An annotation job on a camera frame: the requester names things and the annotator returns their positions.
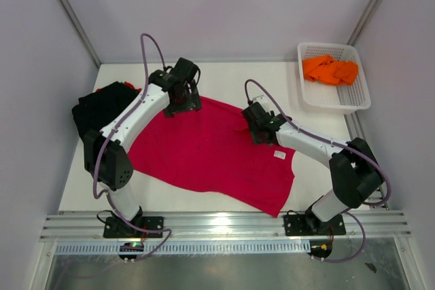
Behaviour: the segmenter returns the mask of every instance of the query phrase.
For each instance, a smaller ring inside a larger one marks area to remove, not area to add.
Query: red cloth
[[[161,112],[147,125],[128,153],[135,170],[278,216],[293,184],[294,150],[254,145],[239,108],[204,97],[201,103],[200,111],[175,118]]]

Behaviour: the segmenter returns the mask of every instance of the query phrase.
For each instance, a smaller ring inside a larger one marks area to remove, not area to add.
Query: white wall
[[[435,275],[435,0],[383,0],[357,44],[372,107],[360,114],[391,201]]]
[[[157,38],[169,61],[295,59],[301,41],[346,43],[368,0],[69,1],[109,63],[141,62],[143,31]]]
[[[0,288],[20,290],[65,185],[77,141],[71,108],[97,72],[57,0],[0,8]]]

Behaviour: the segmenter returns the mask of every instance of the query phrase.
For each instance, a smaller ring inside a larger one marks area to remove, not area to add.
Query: orange cloth
[[[304,59],[304,78],[327,85],[352,85],[358,75],[358,65],[348,61],[334,61],[329,55]]]

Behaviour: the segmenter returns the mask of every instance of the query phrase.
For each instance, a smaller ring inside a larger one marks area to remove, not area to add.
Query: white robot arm
[[[84,136],[85,169],[93,175],[100,148],[115,130],[102,157],[98,178],[114,206],[128,221],[141,215],[141,208],[128,184],[133,175],[133,165],[127,153],[140,132],[161,111],[167,117],[173,117],[174,113],[201,109],[194,80],[195,75],[200,73],[198,66],[184,58],[180,58],[169,72],[155,71],[150,75],[145,97],[142,90],[114,121],[100,131],[89,130]],[[126,115],[127,118],[116,128]]]
[[[310,132],[281,115],[275,116],[268,111],[264,96],[249,102],[242,111],[251,132],[254,143],[276,144],[299,151],[330,169],[332,189],[314,202],[305,212],[309,229],[316,234],[328,228],[333,218],[348,209],[356,209],[382,184],[382,176],[365,159],[334,144],[347,144],[364,156],[376,162],[367,142],[356,138],[352,141],[337,140],[318,132]],[[327,144],[319,139],[328,139]]]

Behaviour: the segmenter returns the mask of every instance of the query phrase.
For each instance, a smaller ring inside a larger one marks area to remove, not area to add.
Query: plastic basket
[[[358,76],[351,86],[329,86],[304,79],[302,60],[329,54],[335,60],[353,61],[358,65]],[[352,46],[335,43],[302,42],[298,45],[300,86],[304,108],[348,114],[371,105],[370,95],[360,56]]]

